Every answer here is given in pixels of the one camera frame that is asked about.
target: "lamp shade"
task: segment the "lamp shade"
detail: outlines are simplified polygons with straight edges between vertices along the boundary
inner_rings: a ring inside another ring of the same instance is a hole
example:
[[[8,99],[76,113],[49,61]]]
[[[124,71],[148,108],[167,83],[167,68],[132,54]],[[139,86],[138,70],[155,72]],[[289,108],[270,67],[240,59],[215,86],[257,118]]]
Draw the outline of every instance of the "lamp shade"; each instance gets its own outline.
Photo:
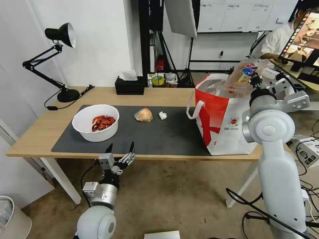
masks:
[[[64,23],[59,29],[47,28],[44,33],[51,40],[60,40],[69,47],[75,48],[75,34],[71,23]]]

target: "black table mat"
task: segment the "black table mat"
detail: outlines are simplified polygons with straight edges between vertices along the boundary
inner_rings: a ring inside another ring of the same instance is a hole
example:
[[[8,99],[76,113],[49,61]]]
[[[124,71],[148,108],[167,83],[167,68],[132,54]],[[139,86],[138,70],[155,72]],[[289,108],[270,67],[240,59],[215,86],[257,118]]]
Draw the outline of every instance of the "black table mat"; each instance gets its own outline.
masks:
[[[80,110],[89,105],[82,105]],[[142,106],[114,106],[120,114],[116,134],[102,142],[89,142],[69,123],[52,152],[104,153],[113,143],[112,153],[126,154],[134,141],[136,154],[210,156],[195,120],[188,119],[186,107],[147,107],[153,114],[151,122],[139,122],[134,114]],[[161,120],[159,112],[167,113]]]

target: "trash bin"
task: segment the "trash bin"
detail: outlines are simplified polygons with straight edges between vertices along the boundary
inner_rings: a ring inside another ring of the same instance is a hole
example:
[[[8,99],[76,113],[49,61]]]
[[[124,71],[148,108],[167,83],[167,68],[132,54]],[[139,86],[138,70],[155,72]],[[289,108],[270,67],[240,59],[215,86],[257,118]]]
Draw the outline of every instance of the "trash bin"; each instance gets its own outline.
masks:
[[[0,200],[10,200],[13,207],[9,221],[0,232],[0,239],[26,239],[32,227],[31,218],[15,205],[12,198],[0,196]]]

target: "white bowl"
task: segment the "white bowl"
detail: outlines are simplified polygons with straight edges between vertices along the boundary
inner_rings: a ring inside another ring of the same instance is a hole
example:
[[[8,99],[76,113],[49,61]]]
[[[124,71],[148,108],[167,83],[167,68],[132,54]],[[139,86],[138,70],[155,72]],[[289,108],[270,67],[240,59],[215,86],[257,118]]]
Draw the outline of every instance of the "white bowl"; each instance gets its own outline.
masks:
[[[115,123],[101,131],[92,132],[92,120],[100,115],[112,116]],[[80,110],[72,120],[73,128],[78,131],[83,138],[91,142],[101,142],[115,135],[119,124],[119,112],[110,105],[92,105]]]

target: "lamp arm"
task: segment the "lamp arm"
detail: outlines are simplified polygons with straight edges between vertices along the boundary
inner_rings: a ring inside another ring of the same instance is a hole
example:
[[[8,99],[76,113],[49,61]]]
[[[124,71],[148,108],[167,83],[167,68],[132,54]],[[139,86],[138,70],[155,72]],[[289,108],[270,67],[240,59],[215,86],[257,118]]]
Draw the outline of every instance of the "lamp arm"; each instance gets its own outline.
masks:
[[[56,53],[54,53],[54,54],[52,54],[52,55],[50,55],[50,56],[48,56],[48,57],[46,57],[46,58],[38,59],[39,57],[43,56],[44,54],[46,54],[46,53],[48,53],[48,52],[50,52],[50,51],[52,51],[52,50],[54,50],[54,49],[57,50]],[[66,87],[65,87],[64,84],[58,83],[58,82],[55,81],[54,79],[49,78],[49,77],[46,76],[45,74],[43,74],[43,73],[41,73],[41,72],[39,72],[39,71],[37,71],[37,70],[35,69],[35,67],[36,67],[37,65],[41,64],[42,62],[45,62],[45,61],[49,60],[50,58],[52,58],[52,57],[54,57],[54,56],[60,54],[61,52],[62,52],[62,45],[61,45],[61,44],[55,44],[55,45],[54,45],[53,47],[51,47],[50,49],[48,49],[48,50],[42,52],[41,54],[39,54],[39,55],[33,57],[33,58],[30,59],[30,60],[27,60],[27,61],[23,62],[23,63],[22,63],[22,66],[23,66],[24,68],[26,68],[27,70],[33,72],[33,73],[36,74],[37,76],[39,76],[39,77],[45,79],[45,80],[48,81],[49,83],[55,85],[55,86],[58,87],[59,89],[66,89]]]

